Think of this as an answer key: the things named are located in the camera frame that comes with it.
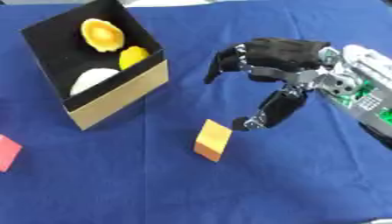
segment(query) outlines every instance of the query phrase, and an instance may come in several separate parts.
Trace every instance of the dark blue fabric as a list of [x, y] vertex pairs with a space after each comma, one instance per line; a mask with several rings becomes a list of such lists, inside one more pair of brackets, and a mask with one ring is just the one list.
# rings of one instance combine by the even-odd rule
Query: dark blue fabric
[[392, 152], [318, 94], [274, 129], [235, 132], [218, 164], [193, 153], [205, 119], [229, 126], [282, 85], [226, 73], [205, 86], [216, 50], [282, 37], [356, 43], [391, 57], [392, 17], [381, 1], [130, 9], [166, 49], [171, 81], [84, 132], [18, 32], [72, 7], [0, 7], [0, 133], [24, 146], [0, 175], [0, 223], [355, 223], [392, 216]]

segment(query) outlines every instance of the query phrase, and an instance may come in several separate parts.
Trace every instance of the robotic hand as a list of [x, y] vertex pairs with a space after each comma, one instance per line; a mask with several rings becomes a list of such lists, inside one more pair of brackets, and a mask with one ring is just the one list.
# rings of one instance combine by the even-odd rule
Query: robotic hand
[[305, 105], [318, 90], [392, 148], [392, 60], [374, 50], [348, 45], [339, 52], [326, 42], [255, 38], [218, 52], [205, 83], [223, 72], [244, 71], [252, 81], [282, 81], [257, 113], [233, 121], [234, 130], [272, 128]]

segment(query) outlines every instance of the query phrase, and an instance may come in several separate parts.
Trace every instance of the yellow cube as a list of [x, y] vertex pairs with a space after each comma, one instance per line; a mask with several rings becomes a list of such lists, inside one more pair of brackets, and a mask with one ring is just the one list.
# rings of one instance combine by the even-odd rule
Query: yellow cube
[[205, 158], [218, 162], [232, 132], [231, 129], [207, 119], [196, 139], [194, 151]]

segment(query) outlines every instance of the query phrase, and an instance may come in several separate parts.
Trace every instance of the yellow fruit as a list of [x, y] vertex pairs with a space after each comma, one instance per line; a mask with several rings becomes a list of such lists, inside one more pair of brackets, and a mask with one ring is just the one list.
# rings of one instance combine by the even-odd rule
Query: yellow fruit
[[90, 18], [81, 24], [81, 35], [100, 53], [115, 52], [124, 46], [124, 34], [108, 21]]
[[147, 52], [146, 49], [140, 47], [140, 46], [132, 46], [128, 48], [127, 50], [124, 50], [121, 52], [120, 55], [120, 68], [122, 70], [125, 70], [133, 65], [135, 65], [137, 62], [144, 60], [147, 58], [150, 54]]

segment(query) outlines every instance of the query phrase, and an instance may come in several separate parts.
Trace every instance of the robot finger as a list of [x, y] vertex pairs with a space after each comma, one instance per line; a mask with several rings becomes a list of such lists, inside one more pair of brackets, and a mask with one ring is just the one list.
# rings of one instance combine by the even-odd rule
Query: robot finger
[[208, 74], [204, 79], [206, 84], [212, 83], [216, 77], [224, 72], [237, 72], [240, 71], [240, 59], [238, 52], [234, 46], [230, 46], [224, 51], [217, 52], [213, 57], [210, 64]]

